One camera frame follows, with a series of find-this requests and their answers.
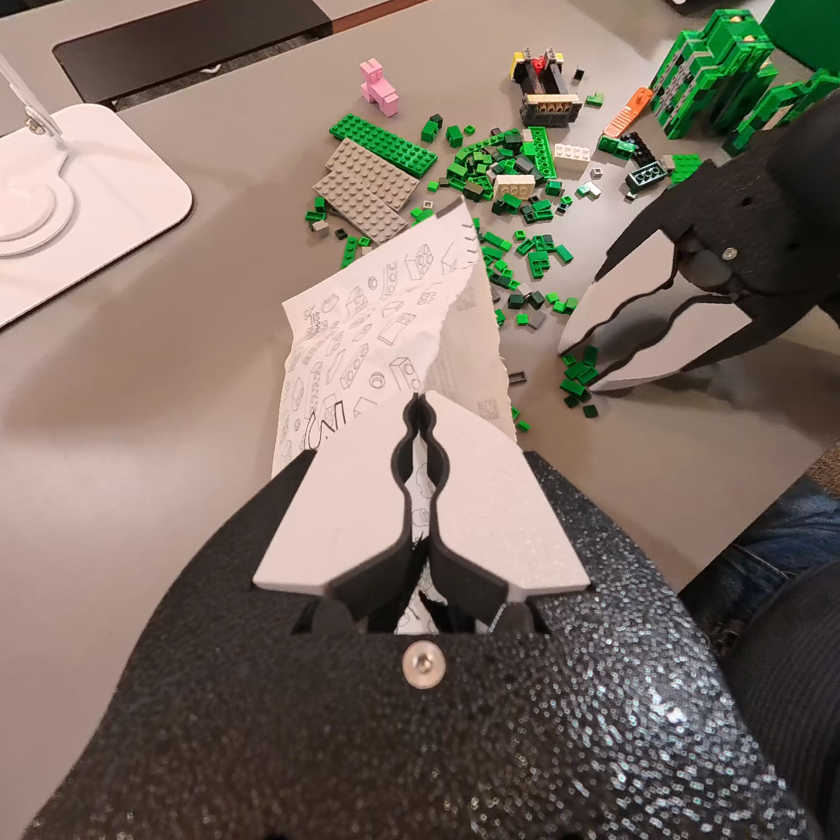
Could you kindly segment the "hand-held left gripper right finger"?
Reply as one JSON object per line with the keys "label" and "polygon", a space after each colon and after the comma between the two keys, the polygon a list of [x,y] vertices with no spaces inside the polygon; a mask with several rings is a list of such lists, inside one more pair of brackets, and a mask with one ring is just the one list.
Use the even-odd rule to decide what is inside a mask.
{"label": "hand-held left gripper right finger", "polygon": [[422,397],[422,437],[434,486],[429,571],[448,604],[490,626],[511,603],[589,586],[514,441],[437,392]]}

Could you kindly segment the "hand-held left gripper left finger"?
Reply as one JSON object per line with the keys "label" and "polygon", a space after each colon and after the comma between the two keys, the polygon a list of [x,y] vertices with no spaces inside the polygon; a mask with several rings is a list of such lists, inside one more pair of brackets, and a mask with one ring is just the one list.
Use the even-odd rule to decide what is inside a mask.
{"label": "hand-held left gripper left finger", "polygon": [[419,395],[396,396],[315,451],[253,584],[326,596],[355,621],[395,600],[409,576]]}

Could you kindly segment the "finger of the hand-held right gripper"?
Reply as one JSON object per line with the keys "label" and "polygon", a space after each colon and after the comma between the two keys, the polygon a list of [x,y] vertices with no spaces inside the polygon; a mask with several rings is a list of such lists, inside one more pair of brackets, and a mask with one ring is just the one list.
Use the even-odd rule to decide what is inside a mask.
{"label": "finger of the hand-held right gripper", "polygon": [[565,324],[557,349],[566,355],[587,343],[593,333],[608,323],[623,322],[621,312],[636,301],[662,296],[674,285],[676,247],[670,239],[646,239],[593,280]]}
{"label": "finger of the hand-held right gripper", "polygon": [[590,384],[590,391],[621,391],[680,373],[751,324],[748,313],[727,297],[693,297],[677,307],[659,337],[600,373]]}

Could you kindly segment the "pile of small green bricks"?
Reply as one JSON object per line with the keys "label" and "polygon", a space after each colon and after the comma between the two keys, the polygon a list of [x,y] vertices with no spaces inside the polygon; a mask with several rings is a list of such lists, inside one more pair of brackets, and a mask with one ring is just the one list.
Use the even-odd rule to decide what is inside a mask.
{"label": "pile of small green bricks", "polygon": [[[328,213],[337,215],[316,194],[306,215],[314,233],[330,231]],[[415,207],[412,219],[383,245],[358,229],[357,236],[337,230],[340,272],[284,303],[293,340],[279,436],[293,446],[317,448],[321,436],[387,397],[427,388],[512,438],[515,428],[528,429],[501,383],[499,340],[490,335],[489,319],[501,326],[506,309],[531,307],[534,291],[515,277],[512,250],[525,256],[534,280],[550,268],[552,254],[567,263],[571,253],[548,234],[481,233],[477,218],[442,229],[432,203]]]}

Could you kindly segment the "white printed paper bag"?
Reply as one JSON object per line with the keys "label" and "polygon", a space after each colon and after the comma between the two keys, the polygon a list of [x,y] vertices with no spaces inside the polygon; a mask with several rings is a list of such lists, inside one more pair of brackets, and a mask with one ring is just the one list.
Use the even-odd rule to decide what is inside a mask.
{"label": "white printed paper bag", "polygon": [[428,539],[437,593],[490,624],[511,593],[479,560],[480,500],[517,447],[476,228],[463,202],[283,305],[293,339],[274,472],[305,469],[253,577],[326,595],[355,619],[414,588]]}

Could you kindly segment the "narrow green brick plate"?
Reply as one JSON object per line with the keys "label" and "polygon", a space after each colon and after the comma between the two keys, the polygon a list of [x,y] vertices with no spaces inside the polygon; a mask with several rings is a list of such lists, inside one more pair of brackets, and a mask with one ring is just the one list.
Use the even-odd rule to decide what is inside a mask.
{"label": "narrow green brick plate", "polygon": [[553,162],[553,147],[548,132],[544,127],[533,126],[529,129],[530,140],[523,143],[522,150],[526,157],[534,163],[546,180],[556,178],[557,172]]}

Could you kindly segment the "green brick creeper figure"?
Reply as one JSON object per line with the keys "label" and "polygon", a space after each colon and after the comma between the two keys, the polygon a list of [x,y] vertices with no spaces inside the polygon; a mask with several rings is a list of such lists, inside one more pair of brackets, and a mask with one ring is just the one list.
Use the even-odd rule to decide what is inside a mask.
{"label": "green brick creeper figure", "polygon": [[808,79],[771,86],[774,45],[747,9],[720,8],[701,30],[685,29],[652,79],[650,107],[669,140],[696,124],[726,137],[731,157],[755,135],[788,125],[839,88],[838,75],[817,69]]}

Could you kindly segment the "orange brick separator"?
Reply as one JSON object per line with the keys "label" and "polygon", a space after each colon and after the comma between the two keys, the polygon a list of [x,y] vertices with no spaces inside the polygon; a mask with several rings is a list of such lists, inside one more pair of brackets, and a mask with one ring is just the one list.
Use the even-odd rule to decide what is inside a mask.
{"label": "orange brick separator", "polygon": [[646,109],[654,96],[654,91],[647,87],[640,87],[627,101],[623,109],[610,121],[603,130],[605,137],[618,140]]}

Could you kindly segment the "black yellow brick assembly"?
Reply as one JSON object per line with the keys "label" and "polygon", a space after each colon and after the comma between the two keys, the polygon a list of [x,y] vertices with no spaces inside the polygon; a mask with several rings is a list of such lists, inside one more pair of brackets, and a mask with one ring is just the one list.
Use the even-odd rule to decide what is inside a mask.
{"label": "black yellow brick assembly", "polygon": [[513,54],[510,79],[521,90],[519,112],[524,128],[565,129],[577,119],[582,102],[568,92],[563,66],[563,55],[552,48],[536,56],[529,48]]}

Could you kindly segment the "person's blue jeans legs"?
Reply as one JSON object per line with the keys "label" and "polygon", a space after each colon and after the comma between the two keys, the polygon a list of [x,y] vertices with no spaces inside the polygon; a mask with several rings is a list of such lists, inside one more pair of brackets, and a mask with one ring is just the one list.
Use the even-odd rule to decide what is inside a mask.
{"label": "person's blue jeans legs", "polygon": [[838,561],[839,499],[798,479],[679,594],[718,660],[783,588]]}

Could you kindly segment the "long green brick plate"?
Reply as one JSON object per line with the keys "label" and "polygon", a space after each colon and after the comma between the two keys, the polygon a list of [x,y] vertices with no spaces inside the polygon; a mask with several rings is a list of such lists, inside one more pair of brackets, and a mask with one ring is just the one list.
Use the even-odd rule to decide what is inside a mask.
{"label": "long green brick plate", "polygon": [[420,179],[438,161],[438,155],[352,113],[329,129],[336,140],[351,140],[399,170]]}

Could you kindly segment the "pink brick pig figure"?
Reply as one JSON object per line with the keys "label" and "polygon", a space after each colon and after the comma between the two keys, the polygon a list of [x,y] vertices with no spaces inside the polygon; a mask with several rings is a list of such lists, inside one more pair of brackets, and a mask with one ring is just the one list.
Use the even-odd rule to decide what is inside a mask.
{"label": "pink brick pig figure", "polygon": [[375,58],[360,63],[362,83],[360,89],[363,98],[376,104],[387,118],[398,112],[399,97],[393,85],[384,77],[382,64]]}

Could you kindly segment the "person's dark sweater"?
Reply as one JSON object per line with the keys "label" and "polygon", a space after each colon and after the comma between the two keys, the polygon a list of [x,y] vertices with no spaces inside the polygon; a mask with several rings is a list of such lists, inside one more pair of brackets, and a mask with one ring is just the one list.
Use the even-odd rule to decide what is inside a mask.
{"label": "person's dark sweater", "polygon": [[789,581],[722,662],[764,758],[839,837],[839,562]]}

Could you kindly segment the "white monitor stand base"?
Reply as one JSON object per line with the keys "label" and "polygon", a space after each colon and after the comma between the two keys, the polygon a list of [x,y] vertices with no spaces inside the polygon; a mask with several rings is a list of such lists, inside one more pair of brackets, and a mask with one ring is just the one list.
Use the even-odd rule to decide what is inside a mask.
{"label": "white monitor stand base", "polygon": [[178,225],[183,179],[115,113],[49,113],[7,59],[25,126],[1,139],[1,327],[5,329]]}

